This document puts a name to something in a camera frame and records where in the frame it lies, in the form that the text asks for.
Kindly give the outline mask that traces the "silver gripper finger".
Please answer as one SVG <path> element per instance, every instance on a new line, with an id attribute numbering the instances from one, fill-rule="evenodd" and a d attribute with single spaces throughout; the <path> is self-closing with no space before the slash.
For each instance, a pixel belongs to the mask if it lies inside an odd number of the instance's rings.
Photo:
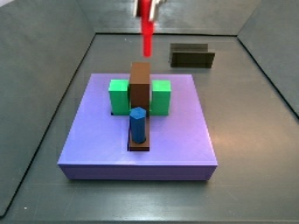
<path id="1" fill-rule="evenodd" d="M 140 18 L 140 1 L 141 0 L 134 0 L 133 4 L 133 17 Z"/>
<path id="2" fill-rule="evenodd" d="M 165 1 L 166 1 L 166 0 L 150 0 L 149 18 L 148 18 L 148 20 L 149 20 L 150 22 L 154 21 L 156 16 L 157 16 L 157 9 L 158 9 L 158 6 L 160 6 L 161 4 L 164 4 Z"/>

